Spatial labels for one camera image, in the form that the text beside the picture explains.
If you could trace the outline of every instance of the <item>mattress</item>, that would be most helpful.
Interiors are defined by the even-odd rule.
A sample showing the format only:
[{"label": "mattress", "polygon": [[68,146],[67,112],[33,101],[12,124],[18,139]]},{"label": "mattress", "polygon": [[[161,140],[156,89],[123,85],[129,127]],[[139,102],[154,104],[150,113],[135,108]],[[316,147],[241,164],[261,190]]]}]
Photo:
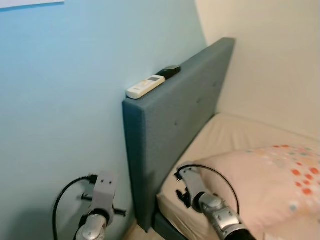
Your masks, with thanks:
[{"label": "mattress", "polygon": [[[173,168],[157,195],[161,213],[189,240],[217,240],[218,236],[207,219],[193,209],[187,209],[176,196],[176,190],[185,190],[174,173],[177,166],[214,155],[236,150],[283,144],[319,144],[315,140],[249,119],[220,113],[213,117],[195,138]],[[282,240],[320,239],[319,216],[304,216],[252,232],[258,240],[264,235]]]}]

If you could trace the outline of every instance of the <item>bed frame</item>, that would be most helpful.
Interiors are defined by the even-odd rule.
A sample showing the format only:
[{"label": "bed frame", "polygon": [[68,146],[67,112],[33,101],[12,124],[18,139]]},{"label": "bed frame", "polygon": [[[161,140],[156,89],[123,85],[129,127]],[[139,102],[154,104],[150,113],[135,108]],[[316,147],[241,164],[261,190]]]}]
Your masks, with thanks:
[{"label": "bed frame", "polygon": [[156,195],[181,155],[216,113],[235,45],[222,38],[181,65],[144,97],[123,101],[126,148],[138,225],[186,240],[160,213]]}]

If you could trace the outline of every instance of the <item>blue wall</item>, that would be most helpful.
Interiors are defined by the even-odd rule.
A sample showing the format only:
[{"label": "blue wall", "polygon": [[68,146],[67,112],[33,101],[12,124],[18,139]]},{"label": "blue wall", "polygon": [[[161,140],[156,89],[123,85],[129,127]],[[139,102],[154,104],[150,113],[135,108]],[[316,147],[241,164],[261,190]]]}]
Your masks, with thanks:
[{"label": "blue wall", "polygon": [[[117,172],[115,206],[130,210],[108,229],[108,239],[120,239],[133,219],[125,89],[205,47],[193,0],[0,10],[1,239],[51,239],[58,192],[100,170]],[[70,239],[88,207],[76,200],[85,188],[62,199],[61,239]]]}]

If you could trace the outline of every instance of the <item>white remote control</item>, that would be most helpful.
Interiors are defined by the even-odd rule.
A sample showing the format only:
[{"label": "white remote control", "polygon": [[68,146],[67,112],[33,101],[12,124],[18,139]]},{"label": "white remote control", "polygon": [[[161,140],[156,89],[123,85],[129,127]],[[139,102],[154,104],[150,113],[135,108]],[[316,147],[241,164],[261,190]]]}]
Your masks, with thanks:
[{"label": "white remote control", "polygon": [[126,95],[131,99],[139,99],[142,96],[146,95],[148,92],[152,91],[159,85],[163,84],[166,81],[165,77],[153,75],[148,77],[146,80],[130,87],[126,91]]}]

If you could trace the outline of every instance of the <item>pink pillow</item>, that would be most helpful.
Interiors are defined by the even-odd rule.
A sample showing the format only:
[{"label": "pink pillow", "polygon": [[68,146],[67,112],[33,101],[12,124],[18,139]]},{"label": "pink pillow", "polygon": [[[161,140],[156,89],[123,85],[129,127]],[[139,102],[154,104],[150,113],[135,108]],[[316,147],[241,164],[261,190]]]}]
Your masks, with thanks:
[{"label": "pink pillow", "polygon": [[[277,145],[195,163],[221,172],[230,181],[239,198],[240,216],[251,231],[320,212],[320,150],[315,146]],[[208,170],[199,171],[208,189],[236,210],[233,193],[223,179]]]}]

